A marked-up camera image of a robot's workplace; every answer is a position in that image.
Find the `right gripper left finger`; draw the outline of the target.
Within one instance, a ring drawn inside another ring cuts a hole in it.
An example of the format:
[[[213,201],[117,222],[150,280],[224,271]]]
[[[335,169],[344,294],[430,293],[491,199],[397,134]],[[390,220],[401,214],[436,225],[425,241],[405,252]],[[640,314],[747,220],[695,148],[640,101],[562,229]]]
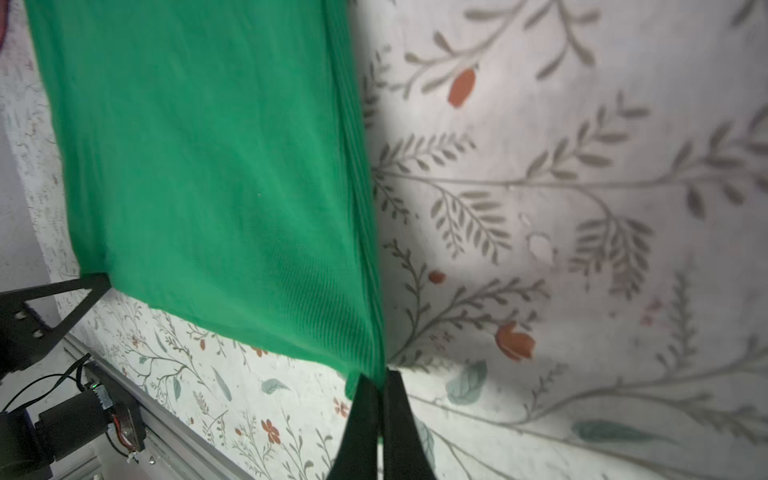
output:
[[[375,384],[360,376],[352,408],[328,480],[375,480],[378,475],[381,397]]]

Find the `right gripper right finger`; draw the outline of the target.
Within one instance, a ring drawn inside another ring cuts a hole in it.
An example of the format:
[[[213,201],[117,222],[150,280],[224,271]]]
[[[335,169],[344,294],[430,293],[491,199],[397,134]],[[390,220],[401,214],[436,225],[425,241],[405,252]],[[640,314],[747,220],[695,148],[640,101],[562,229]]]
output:
[[[382,397],[383,473],[386,480],[435,480],[421,444],[404,382],[387,371]]]

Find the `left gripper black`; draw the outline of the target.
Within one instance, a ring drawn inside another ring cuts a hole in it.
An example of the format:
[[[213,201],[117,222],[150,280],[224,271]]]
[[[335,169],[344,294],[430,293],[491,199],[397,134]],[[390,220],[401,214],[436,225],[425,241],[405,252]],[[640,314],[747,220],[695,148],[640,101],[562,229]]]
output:
[[[1,379],[44,359],[69,331],[112,288],[105,273],[1,293]],[[77,290],[89,293],[55,327],[46,324],[32,300]]]

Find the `green tank top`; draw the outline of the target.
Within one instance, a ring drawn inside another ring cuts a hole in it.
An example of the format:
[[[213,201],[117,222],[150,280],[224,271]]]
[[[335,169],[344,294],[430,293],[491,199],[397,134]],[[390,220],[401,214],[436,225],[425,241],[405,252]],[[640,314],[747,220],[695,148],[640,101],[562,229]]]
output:
[[[370,163],[343,1],[30,1],[85,273],[382,387]]]

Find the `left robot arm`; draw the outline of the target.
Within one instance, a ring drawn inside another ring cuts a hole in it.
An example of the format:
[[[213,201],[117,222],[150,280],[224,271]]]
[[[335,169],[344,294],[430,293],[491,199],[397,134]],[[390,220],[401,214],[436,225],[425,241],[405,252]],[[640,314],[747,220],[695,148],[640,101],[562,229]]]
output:
[[[104,273],[74,280],[6,291],[1,295],[1,374],[23,371],[45,357],[111,289]],[[31,301],[77,290],[86,296],[55,327],[46,324]],[[127,459],[145,449],[146,425],[138,400],[106,370],[84,354],[64,372],[58,384],[75,383],[77,393],[45,410],[29,414],[39,397],[20,405],[8,402],[1,411],[1,476],[4,479],[50,479],[51,465],[81,447],[115,431],[110,444]]]

